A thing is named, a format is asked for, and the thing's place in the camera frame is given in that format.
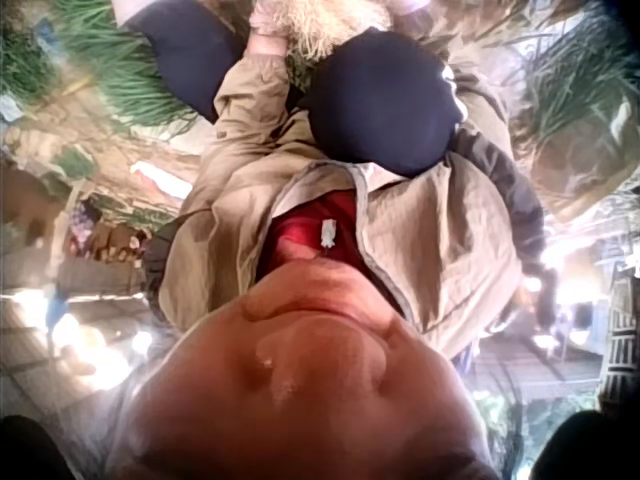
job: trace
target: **mouth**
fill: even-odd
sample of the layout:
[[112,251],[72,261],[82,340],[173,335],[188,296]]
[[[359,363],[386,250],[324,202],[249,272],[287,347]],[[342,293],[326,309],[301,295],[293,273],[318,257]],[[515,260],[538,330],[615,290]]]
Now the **mouth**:
[[245,299],[253,321],[295,312],[342,319],[379,338],[398,316],[378,289],[357,269],[323,259],[288,263],[262,279]]

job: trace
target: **man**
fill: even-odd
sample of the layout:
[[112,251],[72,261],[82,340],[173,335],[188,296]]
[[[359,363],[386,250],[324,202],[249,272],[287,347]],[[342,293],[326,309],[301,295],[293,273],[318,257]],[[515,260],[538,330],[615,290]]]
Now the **man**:
[[[390,2],[398,27],[424,32],[425,3]],[[258,2],[241,59],[192,1],[127,23],[216,140],[181,217],[150,246],[156,306],[185,335],[128,409],[116,476],[496,478],[448,359],[543,245],[499,103],[456,71],[465,120],[437,57],[370,30],[289,113],[271,7]],[[171,35],[208,57],[167,53]],[[193,96],[202,78],[178,68],[207,70],[207,58],[233,65],[209,72],[214,109]]]

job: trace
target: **pants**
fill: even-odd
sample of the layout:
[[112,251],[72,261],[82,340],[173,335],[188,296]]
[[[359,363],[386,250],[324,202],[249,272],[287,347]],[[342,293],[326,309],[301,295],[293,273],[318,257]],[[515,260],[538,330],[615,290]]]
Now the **pants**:
[[[169,91],[215,123],[213,99],[242,57],[241,39],[196,0],[160,0],[127,26],[151,42]],[[333,160],[412,178],[441,160],[463,118],[444,69],[409,38],[369,29],[316,69],[301,103],[292,87],[287,108],[309,110],[316,143]]]

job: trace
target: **khaki jacket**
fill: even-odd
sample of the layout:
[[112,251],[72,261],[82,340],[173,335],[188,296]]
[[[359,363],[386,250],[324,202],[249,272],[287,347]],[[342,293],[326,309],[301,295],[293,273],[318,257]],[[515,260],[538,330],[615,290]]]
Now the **khaki jacket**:
[[521,211],[508,210],[522,192],[496,167],[506,158],[506,177],[519,175],[506,153],[504,116],[478,77],[460,79],[469,120],[439,165],[408,180],[374,164],[328,159],[314,143],[307,112],[285,110],[284,60],[242,59],[215,99],[216,140],[170,247],[159,294],[166,318],[186,331],[247,292],[274,217],[327,192],[355,189],[367,266],[432,346],[450,357],[462,350],[521,281],[510,211],[524,218],[536,207],[520,202]]

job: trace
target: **dark jacket sleeve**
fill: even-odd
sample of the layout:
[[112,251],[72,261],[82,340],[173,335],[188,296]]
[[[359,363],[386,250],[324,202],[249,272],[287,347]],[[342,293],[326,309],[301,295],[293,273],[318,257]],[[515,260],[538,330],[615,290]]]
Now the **dark jacket sleeve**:
[[480,132],[460,128],[452,150],[471,161],[495,185],[509,212],[513,243],[523,271],[540,275],[543,271],[540,257],[546,246],[544,211],[529,179],[509,155]]

